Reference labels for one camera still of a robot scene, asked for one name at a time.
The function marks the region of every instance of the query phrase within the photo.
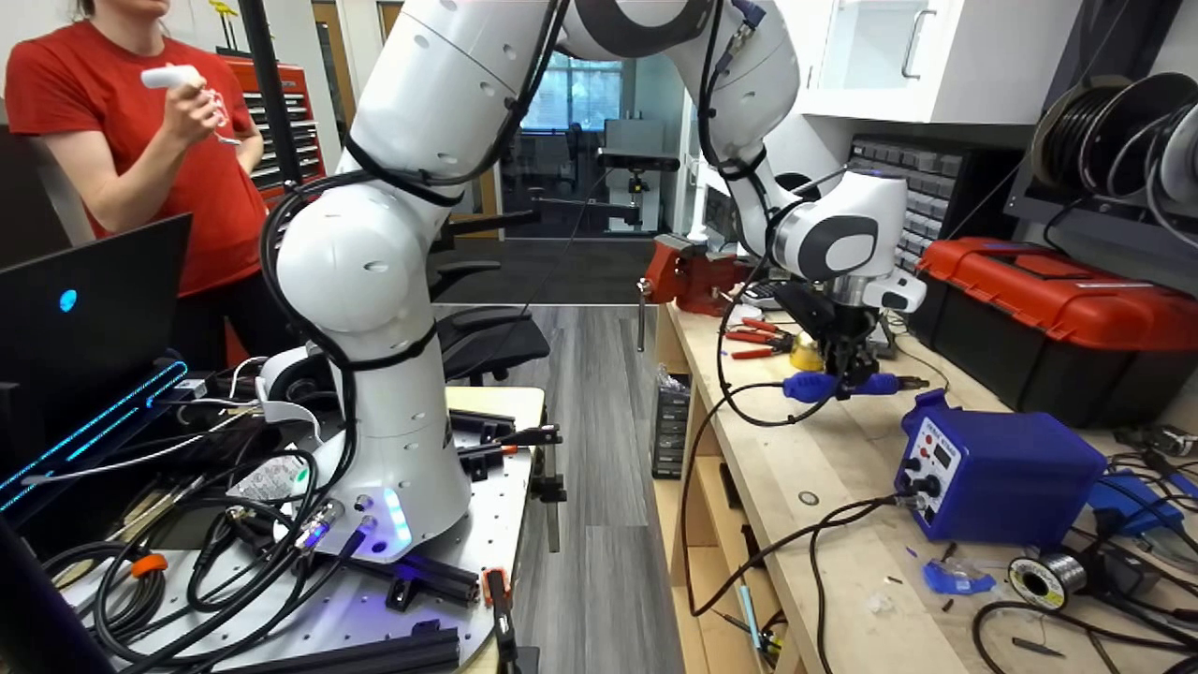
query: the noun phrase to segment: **pliers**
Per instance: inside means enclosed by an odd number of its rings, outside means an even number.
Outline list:
[[[725,342],[765,343],[733,353],[733,358],[772,358],[797,347],[797,337],[790,330],[761,318],[743,318],[737,330],[725,330]]]

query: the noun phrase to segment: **person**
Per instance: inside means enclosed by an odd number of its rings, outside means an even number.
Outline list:
[[[223,327],[255,357],[294,343],[263,285],[263,136],[230,67],[164,32],[169,0],[83,0],[83,21],[11,50],[7,126],[79,189],[97,234],[189,213],[171,343],[223,372]],[[141,69],[189,62],[202,81],[147,91]]]

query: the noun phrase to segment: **window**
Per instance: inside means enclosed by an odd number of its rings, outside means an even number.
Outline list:
[[[569,123],[579,123],[584,129],[602,129],[607,118],[620,117],[620,94],[620,61],[569,61],[564,51],[554,51],[519,126],[564,129]]]

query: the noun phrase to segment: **red toolbox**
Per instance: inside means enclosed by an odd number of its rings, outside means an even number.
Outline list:
[[[914,334],[1010,406],[1149,424],[1198,362],[1198,300],[1007,240],[934,240]]]

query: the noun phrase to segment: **white robotic arm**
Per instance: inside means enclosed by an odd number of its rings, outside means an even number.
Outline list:
[[[317,474],[304,474],[334,501],[308,539],[313,551],[338,555],[367,518],[377,526],[355,556],[395,560],[468,513],[425,248],[519,123],[554,36],[574,56],[678,62],[698,101],[703,157],[740,206],[743,248],[772,250],[787,273],[838,280],[842,304],[884,304],[897,289],[903,182],[846,174],[811,208],[773,188],[765,136],[792,104],[797,62],[772,0],[406,0],[359,96],[342,188],[304,206],[277,258],[264,254],[277,295],[329,353],[348,420],[317,449]]]

